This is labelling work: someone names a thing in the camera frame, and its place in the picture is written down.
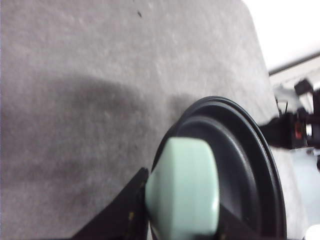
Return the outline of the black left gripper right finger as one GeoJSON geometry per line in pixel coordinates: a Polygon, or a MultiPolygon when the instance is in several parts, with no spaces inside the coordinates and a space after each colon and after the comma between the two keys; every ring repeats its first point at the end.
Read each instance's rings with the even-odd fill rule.
{"type": "Polygon", "coordinates": [[[219,206],[219,221],[215,240],[248,240],[253,231],[222,204],[219,206]]]}

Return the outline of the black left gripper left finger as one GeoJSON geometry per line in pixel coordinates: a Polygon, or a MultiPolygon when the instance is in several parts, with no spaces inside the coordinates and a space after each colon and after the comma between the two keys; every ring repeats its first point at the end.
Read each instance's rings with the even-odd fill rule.
{"type": "Polygon", "coordinates": [[[148,169],[142,167],[114,200],[82,227],[73,240],[146,240],[148,217],[145,185],[148,169]]]}

